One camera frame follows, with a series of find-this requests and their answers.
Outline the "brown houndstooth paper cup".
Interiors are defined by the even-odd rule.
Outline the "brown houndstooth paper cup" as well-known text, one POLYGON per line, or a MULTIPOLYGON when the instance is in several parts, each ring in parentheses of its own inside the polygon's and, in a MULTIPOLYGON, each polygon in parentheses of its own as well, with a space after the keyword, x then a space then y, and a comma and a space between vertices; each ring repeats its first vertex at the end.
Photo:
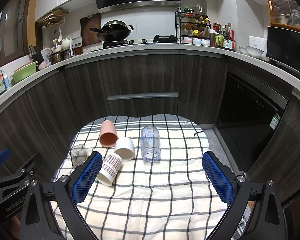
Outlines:
POLYGON ((121 166, 122 158, 118 154, 113 153, 106 156, 97 175, 97 180, 103 185, 111 186, 121 166))

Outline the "pink plastic cup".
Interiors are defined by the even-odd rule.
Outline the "pink plastic cup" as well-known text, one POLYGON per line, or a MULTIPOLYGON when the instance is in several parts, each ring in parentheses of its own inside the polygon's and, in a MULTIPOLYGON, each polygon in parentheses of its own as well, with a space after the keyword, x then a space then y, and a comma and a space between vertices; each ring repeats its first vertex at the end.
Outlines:
POLYGON ((101 145, 105 148, 114 147, 117 139, 118 136, 114 123, 110 120, 105 120, 102 122, 99 135, 99 141, 101 145))

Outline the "white plastic cup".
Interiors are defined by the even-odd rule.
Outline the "white plastic cup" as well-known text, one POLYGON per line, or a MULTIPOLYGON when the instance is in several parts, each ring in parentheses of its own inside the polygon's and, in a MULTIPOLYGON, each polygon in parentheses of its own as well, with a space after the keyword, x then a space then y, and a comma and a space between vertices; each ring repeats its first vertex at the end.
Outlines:
POLYGON ((132 160, 135 157, 134 144, 129 137, 118 138, 115 144, 115 151, 123 161, 132 160))

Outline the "clear blue-print plastic cup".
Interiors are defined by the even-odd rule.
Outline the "clear blue-print plastic cup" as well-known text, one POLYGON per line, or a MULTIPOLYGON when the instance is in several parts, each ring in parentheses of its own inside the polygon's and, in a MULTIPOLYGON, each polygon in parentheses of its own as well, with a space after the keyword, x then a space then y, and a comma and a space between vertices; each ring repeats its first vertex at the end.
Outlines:
POLYGON ((160 134, 155 126, 146 126, 142 129, 141 154, 145 162, 156 162, 160 159, 160 134))

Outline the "square clear glass jar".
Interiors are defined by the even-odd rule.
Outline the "square clear glass jar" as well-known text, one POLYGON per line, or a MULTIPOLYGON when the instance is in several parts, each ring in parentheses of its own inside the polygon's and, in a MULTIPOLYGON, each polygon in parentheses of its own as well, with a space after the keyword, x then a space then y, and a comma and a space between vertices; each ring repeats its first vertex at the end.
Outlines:
POLYGON ((88 152, 83 144, 76 145, 70 149, 72 168, 75 169, 78 166, 84 164, 88 159, 88 152))

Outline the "black white checked cloth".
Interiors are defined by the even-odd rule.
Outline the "black white checked cloth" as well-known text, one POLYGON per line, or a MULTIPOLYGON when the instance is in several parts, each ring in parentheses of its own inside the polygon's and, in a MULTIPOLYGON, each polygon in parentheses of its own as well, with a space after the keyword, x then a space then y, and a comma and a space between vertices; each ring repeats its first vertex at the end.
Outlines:
POLYGON ((134 144, 111 186, 95 181, 78 210, 99 239, 206 239, 227 210, 206 176, 202 156, 213 148, 209 132, 181 116, 115 115, 119 138, 134 144), (141 131, 159 130, 161 155, 143 161, 141 131))

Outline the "built-in black dishwasher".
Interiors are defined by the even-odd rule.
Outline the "built-in black dishwasher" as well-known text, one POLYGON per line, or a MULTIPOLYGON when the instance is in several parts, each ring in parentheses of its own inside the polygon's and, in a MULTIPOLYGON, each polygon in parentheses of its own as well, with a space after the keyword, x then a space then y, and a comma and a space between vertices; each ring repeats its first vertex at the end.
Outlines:
POLYGON ((269 144, 287 103, 254 77, 227 74, 216 128, 240 171, 247 172, 269 144))

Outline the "green plastic basin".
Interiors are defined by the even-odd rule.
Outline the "green plastic basin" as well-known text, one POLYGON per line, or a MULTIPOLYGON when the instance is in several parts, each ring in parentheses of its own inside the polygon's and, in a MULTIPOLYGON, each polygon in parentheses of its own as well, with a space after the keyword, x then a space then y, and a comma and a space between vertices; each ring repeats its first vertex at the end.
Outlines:
POLYGON ((15 83, 19 83, 23 79, 31 76, 37 71, 37 64, 38 61, 31 62, 19 69, 17 69, 13 74, 12 74, 12 79, 15 83))

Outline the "white teapot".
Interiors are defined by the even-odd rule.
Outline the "white teapot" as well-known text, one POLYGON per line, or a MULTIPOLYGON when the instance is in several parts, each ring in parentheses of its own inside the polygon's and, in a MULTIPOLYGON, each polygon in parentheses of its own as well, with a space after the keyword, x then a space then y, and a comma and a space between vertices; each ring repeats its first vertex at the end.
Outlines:
POLYGON ((71 37, 66 37, 61 41, 61 46, 63 50, 69 49, 72 44, 73 44, 73 40, 71 37))

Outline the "white rice cooker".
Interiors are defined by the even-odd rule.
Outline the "white rice cooker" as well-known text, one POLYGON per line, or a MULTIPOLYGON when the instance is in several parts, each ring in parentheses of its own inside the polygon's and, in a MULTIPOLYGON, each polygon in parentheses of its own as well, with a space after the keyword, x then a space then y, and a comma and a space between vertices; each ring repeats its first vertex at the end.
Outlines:
POLYGON ((260 50, 263 50, 262 58, 266 58, 267 40, 265 38, 249 36, 248 45, 260 50))

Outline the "black microwave oven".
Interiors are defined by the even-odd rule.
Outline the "black microwave oven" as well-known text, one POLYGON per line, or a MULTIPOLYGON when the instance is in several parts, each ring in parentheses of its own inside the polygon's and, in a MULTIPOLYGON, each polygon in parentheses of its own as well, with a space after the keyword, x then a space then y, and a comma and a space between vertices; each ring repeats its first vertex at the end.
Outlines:
POLYGON ((268 27, 266 56, 300 80, 300 32, 268 27))

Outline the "wooden cutting board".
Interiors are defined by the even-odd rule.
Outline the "wooden cutting board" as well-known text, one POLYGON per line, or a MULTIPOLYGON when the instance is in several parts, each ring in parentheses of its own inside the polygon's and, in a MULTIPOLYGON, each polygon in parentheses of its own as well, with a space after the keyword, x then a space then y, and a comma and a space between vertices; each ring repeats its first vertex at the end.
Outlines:
POLYGON ((90 28, 101 29, 101 15, 99 13, 81 18, 80 24, 83 46, 101 43, 101 40, 97 37, 97 33, 90 30, 90 28))

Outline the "black gas stove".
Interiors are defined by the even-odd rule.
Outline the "black gas stove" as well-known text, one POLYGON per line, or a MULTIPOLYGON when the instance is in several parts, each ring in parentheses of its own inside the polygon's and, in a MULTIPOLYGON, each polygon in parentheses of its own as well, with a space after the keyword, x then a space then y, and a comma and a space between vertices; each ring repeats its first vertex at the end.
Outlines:
POLYGON ((130 46, 136 44, 148 44, 148 43, 177 43, 179 42, 178 37, 174 35, 160 36, 155 35, 152 39, 141 39, 141 40, 123 40, 115 42, 103 42, 101 46, 92 49, 90 52, 95 52, 101 49, 130 46))

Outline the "black spice rack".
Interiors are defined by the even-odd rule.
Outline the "black spice rack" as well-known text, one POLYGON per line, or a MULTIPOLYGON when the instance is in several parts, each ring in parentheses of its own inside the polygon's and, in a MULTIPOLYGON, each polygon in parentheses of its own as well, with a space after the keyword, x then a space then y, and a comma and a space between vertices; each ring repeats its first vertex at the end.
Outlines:
POLYGON ((210 45, 211 23, 207 15, 196 14, 193 10, 175 12, 175 36, 178 43, 210 45))

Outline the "black wok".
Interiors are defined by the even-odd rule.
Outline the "black wok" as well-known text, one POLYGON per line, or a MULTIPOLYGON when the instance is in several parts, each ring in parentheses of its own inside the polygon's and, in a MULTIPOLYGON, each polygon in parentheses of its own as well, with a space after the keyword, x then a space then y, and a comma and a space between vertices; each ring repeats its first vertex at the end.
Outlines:
POLYGON ((101 29, 90 28, 91 31, 97 33, 97 37, 102 42, 115 42, 125 40, 134 30, 132 25, 126 25, 119 20, 109 21, 104 24, 101 29))

